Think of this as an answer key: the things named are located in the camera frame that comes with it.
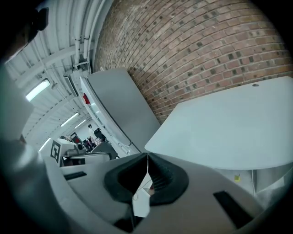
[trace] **person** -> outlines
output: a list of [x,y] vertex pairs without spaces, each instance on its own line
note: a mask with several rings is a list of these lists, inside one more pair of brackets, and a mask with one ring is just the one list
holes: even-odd
[[89,138],[87,138],[87,142],[88,142],[88,145],[89,145],[90,149],[92,150],[93,149],[93,145],[92,145],[92,142],[90,141]]
[[82,142],[82,144],[84,145],[84,147],[87,149],[87,152],[90,152],[91,151],[91,146],[90,146],[90,143],[88,140],[84,140]]
[[94,139],[91,136],[89,136],[87,139],[90,142],[91,146],[95,148],[96,147],[96,144],[95,144]]
[[90,134],[92,138],[94,139],[97,138],[91,124],[88,125],[88,133]]

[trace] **ceiling beam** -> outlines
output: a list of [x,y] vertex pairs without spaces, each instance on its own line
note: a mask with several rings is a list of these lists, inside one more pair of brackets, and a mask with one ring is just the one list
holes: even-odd
[[[78,126],[78,128],[75,129],[75,127],[83,120],[86,120],[82,125]],[[91,116],[84,116],[84,118],[80,118],[80,120],[74,124],[75,126],[72,126],[71,128],[67,129],[65,132],[63,132],[63,134],[65,135],[71,135],[72,133],[74,133],[76,130],[78,130],[80,127],[84,126],[88,121],[92,120]]]
[[[83,52],[83,44],[80,45],[80,53]],[[36,63],[34,66],[32,66],[30,69],[28,69],[25,73],[20,75],[17,80],[16,84],[19,88],[23,88],[24,85],[30,81],[32,77],[37,75],[38,73],[42,72],[44,70],[43,64],[45,64],[46,67],[66,58],[71,55],[75,54],[75,46],[71,46],[65,49],[62,49],[44,59],[42,61]]]
[[49,112],[34,126],[31,132],[26,136],[27,140],[32,140],[32,137],[35,135],[35,132],[54,114],[59,108],[64,106],[66,103],[70,102],[74,98],[73,95],[68,96],[66,99],[63,99],[56,106],[49,110]]
[[[85,109],[85,107],[81,108],[77,112],[82,112],[84,109]],[[59,127],[55,131],[51,132],[50,135],[49,135],[49,137],[51,137],[51,138],[58,138],[60,135],[66,133],[67,131],[69,131],[69,130],[71,131],[84,118],[88,119],[89,117],[87,117],[87,114],[86,115],[79,116],[79,118],[77,120],[75,120],[74,122],[72,122],[71,124],[68,123],[68,126],[67,126],[66,129],[65,129],[65,127]]]

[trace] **gray panel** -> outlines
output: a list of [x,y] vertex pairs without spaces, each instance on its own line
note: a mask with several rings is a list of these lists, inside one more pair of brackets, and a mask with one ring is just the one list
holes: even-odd
[[111,154],[110,160],[113,160],[113,159],[115,159],[118,156],[118,154],[113,149],[113,147],[111,146],[111,144],[110,143],[107,143],[107,142],[100,143],[96,148],[94,148],[92,150],[92,153],[97,153],[97,152],[110,152],[110,154]]
[[174,157],[161,157],[184,169],[189,185],[172,204],[151,207],[133,234],[232,233],[236,231],[234,224],[213,196],[219,191],[229,193],[252,217],[263,212],[249,193],[215,170]]
[[283,166],[255,170],[257,179],[255,183],[255,191],[260,192],[281,179],[292,168],[292,166],[293,163],[289,163]]
[[128,204],[114,201],[104,187],[104,176],[116,166],[134,159],[137,155],[131,155],[117,160],[111,160],[102,164],[80,165],[83,176],[68,181],[68,184],[83,203],[96,215],[110,223],[117,222],[124,217]]
[[145,152],[146,143],[160,124],[127,71],[99,71],[90,75],[88,81],[121,130]]
[[96,214],[93,212],[79,198],[79,194],[76,194],[74,189],[70,187],[53,158],[44,157],[44,161],[51,188],[60,207],[70,219],[84,229],[83,233],[96,233],[97,230],[100,230],[102,233],[106,230],[108,233],[119,233],[114,226],[99,216],[100,213]]

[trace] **white ceiling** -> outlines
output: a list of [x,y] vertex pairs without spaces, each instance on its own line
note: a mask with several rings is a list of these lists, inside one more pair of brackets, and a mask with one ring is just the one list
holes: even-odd
[[[49,137],[59,137],[74,132],[74,127],[90,115],[83,107],[81,99],[74,97],[63,78],[67,71],[73,70],[75,55],[75,18],[80,0],[48,0],[42,7],[49,8],[49,25],[39,32],[35,39],[6,68],[16,85],[26,95],[43,79],[48,78],[51,85],[37,95],[31,103],[35,106],[23,130],[26,141],[39,149]],[[81,52],[83,51],[84,31],[92,2],[87,1],[82,23]],[[112,0],[107,1],[98,18],[99,29],[95,29],[91,47],[97,44],[98,35]],[[80,89],[78,80],[74,80]],[[57,89],[52,84],[58,83]],[[76,112],[68,124],[61,127]]]

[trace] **black slot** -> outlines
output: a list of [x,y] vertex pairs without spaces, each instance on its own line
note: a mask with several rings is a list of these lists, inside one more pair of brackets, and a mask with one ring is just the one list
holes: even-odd
[[86,173],[83,172],[83,171],[80,171],[80,172],[75,172],[75,173],[72,173],[72,174],[64,175],[64,178],[67,181],[69,181],[69,180],[73,180],[73,179],[76,179],[76,178],[79,178],[79,177],[82,177],[82,176],[86,176]]
[[147,174],[147,154],[137,157],[108,171],[104,185],[110,196],[119,202],[132,204],[132,197]]
[[152,153],[149,153],[148,173],[155,190],[155,194],[150,197],[151,207],[173,203],[189,184],[185,170]]
[[253,219],[227,192],[216,192],[213,195],[235,224],[236,228],[243,227]]

